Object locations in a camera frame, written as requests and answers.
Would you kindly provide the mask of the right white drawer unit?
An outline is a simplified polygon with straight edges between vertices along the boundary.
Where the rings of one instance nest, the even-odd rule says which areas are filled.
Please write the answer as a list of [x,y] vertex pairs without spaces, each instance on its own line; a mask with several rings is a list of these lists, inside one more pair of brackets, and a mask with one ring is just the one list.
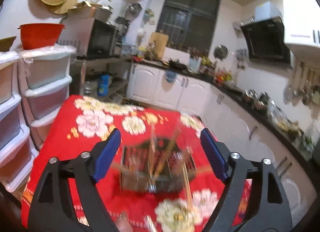
[[72,46],[47,46],[18,52],[18,87],[31,140],[41,149],[62,104],[69,97]]

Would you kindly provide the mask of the hanging dark pot lid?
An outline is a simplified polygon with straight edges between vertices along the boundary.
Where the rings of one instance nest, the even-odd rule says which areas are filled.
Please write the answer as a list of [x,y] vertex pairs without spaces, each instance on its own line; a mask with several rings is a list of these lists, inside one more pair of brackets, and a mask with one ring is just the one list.
[[213,55],[216,59],[223,61],[228,56],[228,49],[224,45],[217,45],[214,49]]

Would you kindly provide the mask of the chopstick pair four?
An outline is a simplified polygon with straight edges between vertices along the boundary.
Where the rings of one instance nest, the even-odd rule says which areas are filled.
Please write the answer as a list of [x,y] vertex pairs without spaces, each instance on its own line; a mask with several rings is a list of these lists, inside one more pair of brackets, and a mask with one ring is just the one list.
[[205,173],[212,173],[212,168],[211,166],[203,166],[203,167],[200,167],[200,168],[197,168],[195,173],[197,175],[200,175],[200,174],[205,174]]

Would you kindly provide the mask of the white drawer unit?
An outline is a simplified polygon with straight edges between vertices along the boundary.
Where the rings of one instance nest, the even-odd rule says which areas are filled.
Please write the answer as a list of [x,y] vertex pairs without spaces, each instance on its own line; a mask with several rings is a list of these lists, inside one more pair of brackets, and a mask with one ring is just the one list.
[[27,182],[39,155],[22,110],[15,51],[1,53],[1,184],[14,193]]
[[31,140],[41,149],[62,104],[69,97],[72,46],[47,46],[18,52],[18,87]]

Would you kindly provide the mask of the wooden cutting board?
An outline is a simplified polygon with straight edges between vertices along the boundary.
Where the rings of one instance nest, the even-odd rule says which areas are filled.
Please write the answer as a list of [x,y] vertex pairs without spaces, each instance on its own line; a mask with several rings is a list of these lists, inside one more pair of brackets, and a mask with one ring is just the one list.
[[162,60],[167,43],[169,40],[169,36],[159,32],[152,32],[149,44],[155,47],[154,51],[159,60]]

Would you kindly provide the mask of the chopstick pair five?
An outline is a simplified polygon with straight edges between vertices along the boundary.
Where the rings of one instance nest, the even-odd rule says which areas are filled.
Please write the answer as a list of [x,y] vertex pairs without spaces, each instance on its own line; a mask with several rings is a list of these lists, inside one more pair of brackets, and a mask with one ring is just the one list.
[[149,215],[144,217],[144,222],[149,232],[157,232],[156,226]]

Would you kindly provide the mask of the chopstick pair seven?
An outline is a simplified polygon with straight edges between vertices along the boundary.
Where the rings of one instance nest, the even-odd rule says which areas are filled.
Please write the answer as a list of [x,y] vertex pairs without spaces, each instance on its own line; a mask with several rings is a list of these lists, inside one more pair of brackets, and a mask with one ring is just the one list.
[[187,167],[185,165],[185,162],[182,164],[182,173],[183,173],[185,194],[187,196],[188,208],[190,211],[193,211],[193,199],[191,195],[189,178],[188,178]]

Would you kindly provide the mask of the dark kitchen window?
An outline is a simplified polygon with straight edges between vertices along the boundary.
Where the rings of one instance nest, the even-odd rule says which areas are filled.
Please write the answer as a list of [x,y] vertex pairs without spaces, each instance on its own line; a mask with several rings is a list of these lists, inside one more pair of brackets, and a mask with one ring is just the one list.
[[208,54],[221,0],[165,0],[156,31],[169,36],[167,47]]

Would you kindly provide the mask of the black range hood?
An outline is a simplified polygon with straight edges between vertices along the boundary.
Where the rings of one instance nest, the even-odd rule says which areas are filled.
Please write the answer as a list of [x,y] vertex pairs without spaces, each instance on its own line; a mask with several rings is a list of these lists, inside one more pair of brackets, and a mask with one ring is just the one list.
[[248,47],[251,62],[291,66],[291,54],[284,43],[284,24],[281,17],[242,25],[241,31]]

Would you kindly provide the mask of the white lower cabinets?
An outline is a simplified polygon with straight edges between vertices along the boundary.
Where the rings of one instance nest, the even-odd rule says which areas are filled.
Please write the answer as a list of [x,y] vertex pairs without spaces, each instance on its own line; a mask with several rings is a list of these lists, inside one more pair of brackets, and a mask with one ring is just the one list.
[[316,200],[317,192],[303,167],[251,108],[208,81],[177,72],[168,82],[168,71],[133,63],[129,73],[130,99],[200,117],[230,151],[254,161],[271,159],[287,194],[292,222],[297,225]]

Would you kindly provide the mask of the black blender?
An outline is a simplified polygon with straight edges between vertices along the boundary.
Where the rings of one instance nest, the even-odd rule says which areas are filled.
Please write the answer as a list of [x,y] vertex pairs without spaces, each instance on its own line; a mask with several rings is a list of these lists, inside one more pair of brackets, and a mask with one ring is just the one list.
[[127,33],[128,27],[130,26],[130,21],[124,17],[117,17],[115,23],[118,25],[119,35],[124,36]]

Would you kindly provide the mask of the grey perforated utensil holder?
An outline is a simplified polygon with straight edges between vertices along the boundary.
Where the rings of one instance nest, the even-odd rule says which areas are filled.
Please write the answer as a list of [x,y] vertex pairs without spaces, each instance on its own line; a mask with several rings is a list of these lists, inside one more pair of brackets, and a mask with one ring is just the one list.
[[120,172],[122,190],[150,193],[179,192],[184,187],[182,164],[188,179],[195,178],[196,166],[190,152],[182,151],[178,145],[167,147],[170,140],[160,138],[154,142],[147,140],[136,146],[123,148]]

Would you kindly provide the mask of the red plastic basin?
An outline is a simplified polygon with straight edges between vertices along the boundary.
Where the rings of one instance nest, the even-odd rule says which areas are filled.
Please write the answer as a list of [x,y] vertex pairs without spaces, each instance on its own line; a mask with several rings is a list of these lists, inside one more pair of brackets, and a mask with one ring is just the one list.
[[24,50],[53,46],[65,26],[63,24],[34,23],[23,24],[20,30],[21,42]]

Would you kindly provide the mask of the black microwave oven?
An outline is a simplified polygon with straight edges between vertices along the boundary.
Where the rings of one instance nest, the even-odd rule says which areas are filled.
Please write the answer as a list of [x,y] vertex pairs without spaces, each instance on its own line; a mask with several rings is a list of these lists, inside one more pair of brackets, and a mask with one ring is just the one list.
[[93,60],[113,53],[118,29],[95,18],[66,19],[57,43],[76,48],[76,55]]

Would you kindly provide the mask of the black wok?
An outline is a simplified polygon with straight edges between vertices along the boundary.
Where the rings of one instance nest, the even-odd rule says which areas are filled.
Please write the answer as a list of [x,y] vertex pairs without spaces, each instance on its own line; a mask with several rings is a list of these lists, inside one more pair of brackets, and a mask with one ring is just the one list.
[[169,60],[169,66],[173,69],[181,70],[181,71],[187,69],[187,66],[185,64],[180,63],[179,60],[176,60],[176,61]]

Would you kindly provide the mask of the red floral tablecloth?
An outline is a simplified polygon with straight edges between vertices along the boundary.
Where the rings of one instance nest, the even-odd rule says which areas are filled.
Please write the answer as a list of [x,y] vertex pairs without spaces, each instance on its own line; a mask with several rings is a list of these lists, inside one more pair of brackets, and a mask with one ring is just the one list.
[[210,131],[188,114],[68,98],[35,159],[22,196],[29,231],[227,230],[245,219],[251,186],[231,206],[205,154]]

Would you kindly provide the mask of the left white drawer unit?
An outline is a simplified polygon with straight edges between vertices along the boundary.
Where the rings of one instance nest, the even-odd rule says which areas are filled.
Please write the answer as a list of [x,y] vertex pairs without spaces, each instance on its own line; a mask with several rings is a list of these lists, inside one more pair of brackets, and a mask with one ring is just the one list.
[[15,51],[1,53],[1,184],[14,193],[27,182],[39,155],[22,110]]

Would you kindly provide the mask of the chopstick pair one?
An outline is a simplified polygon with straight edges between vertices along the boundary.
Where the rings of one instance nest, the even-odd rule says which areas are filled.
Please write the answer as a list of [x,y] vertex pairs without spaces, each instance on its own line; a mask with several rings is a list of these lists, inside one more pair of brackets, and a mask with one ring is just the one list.
[[120,163],[117,162],[112,162],[111,163],[111,168],[117,169],[121,172],[131,172],[129,168],[122,166]]

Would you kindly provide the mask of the chopstick pair two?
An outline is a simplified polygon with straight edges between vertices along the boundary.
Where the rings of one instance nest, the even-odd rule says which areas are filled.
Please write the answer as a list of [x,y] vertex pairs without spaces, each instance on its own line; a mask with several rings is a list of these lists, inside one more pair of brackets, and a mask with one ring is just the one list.
[[170,156],[172,149],[175,147],[175,143],[176,143],[176,139],[178,137],[178,135],[180,134],[180,129],[177,128],[175,129],[172,138],[170,139],[166,149],[164,150],[163,155],[161,156],[155,174],[153,175],[154,179],[157,179],[158,176],[161,174],[161,172],[163,171],[165,162],[167,161],[167,158]]

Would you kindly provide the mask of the steel tray on microwave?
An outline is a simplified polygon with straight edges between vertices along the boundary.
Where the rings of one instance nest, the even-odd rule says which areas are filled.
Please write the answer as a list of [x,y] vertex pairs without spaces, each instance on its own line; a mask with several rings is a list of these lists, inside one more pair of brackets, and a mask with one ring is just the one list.
[[113,13],[113,8],[111,6],[83,6],[74,9],[70,9],[67,12],[68,19],[85,19],[94,18],[99,21],[106,23]]

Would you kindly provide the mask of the chopstick pair three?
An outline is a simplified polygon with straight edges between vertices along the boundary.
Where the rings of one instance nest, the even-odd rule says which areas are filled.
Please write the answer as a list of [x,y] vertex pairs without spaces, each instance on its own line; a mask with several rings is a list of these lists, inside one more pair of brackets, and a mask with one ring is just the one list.
[[153,168],[155,164],[155,153],[156,153],[156,145],[157,144],[157,138],[155,134],[155,124],[151,124],[151,132],[150,132],[150,145],[149,145],[149,176],[152,178],[153,176]]

